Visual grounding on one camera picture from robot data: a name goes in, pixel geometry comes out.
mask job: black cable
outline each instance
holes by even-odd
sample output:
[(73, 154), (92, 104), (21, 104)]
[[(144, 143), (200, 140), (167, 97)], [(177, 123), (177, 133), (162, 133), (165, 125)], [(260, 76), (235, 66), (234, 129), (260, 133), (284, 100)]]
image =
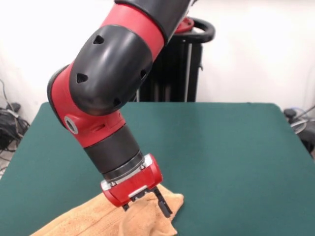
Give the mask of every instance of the black cable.
[(4, 157), (1, 157), (0, 156), (0, 159), (2, 159), (3, 161), (8, 161), (8, 162), (10, 162), (11, 160), (9, 160), (9, 159), (6, 159), (6, 158), (4, 158)]
[[(0, 79), (0, 83), (2, 84), (3, 97), (7, 103), (6, 108), (0, 108), (0, 154), (1, 154), (4, 151), (7, 152), (16, 151), (17, 146), (19, 145), (24, 134), (28, 130), (30, 124), (26, 120), (22, 119), (17, 113), (15, 113), (13, 106), (8, 102), (3, 80)], [(1, 156), (0, 159), (10, 162), (9, 159)], [(4, 170), (6, 168), (7, 166), (3, 168), (0, 166), (0, 176), (4, 174)]]

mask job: black handle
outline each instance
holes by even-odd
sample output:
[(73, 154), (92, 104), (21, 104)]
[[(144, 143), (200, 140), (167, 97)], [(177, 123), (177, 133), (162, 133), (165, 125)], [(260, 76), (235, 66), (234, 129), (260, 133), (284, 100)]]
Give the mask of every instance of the black handle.
[(207, 43), (214, 39), (216, 34), (216, 29), (209, 22), (191, 18), (194, 21), (194, 27), (203, 30), (204, 32), (186, 32), (186, 33), (177, 33), (173, 36), (177, 40), (185, 40), (187, 43)]

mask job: black stand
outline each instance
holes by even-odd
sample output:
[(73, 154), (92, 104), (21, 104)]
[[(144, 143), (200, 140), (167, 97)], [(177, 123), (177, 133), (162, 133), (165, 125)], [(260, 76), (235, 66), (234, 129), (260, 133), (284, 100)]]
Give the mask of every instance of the black stand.
[(189, 31), (175, 34), (161, 51), (148, 78), (139, 89), (138, 102), (195, 102), (198, 74), (201, 68), (202, 43), (211, 41), (215, 28), (208, 22), (194, 19)]

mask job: metal ring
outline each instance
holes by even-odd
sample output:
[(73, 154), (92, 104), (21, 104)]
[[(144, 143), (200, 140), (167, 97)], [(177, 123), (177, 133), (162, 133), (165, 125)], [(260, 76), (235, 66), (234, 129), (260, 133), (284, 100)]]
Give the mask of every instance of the metal ring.
[(77, 126), (75, 125), (73, 120), (71, 120), (69, 117), (65, 116), (64, 122), (65, 122), (65, 125), (67, 126), (68, 130), (71, 131), (71, 133), (73, 133), (73, 134), (79, 133)]
[(141, 152), (138, 152), (131, 160), (127, 163), (123, 164), (122, 166), (118, 167), (117, 169), (104, 173), (103, 176), (108, 182), (119, 180), (141, 166), (144, 162), (144, 156)]

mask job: wire bundle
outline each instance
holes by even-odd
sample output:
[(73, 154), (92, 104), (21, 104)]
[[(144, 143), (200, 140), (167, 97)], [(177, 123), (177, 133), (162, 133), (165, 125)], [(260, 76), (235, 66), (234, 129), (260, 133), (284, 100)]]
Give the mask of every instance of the wire bundle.
[[(4, 82), (1, 79), (0, 83), (3, 91), (3, 97), (0, 98), (7, 104), (6, 108), (0, 108), (0, 154), (2, 154), (4, 151), (15, 152), (30, 124), (14, 111), (13, 105), (7, 100)], [(10, 162), (9, 159), (1, 156), (0, 159)], [(4, 174), (6, 168), (7, 166), (0, 166), (0, 176)]]

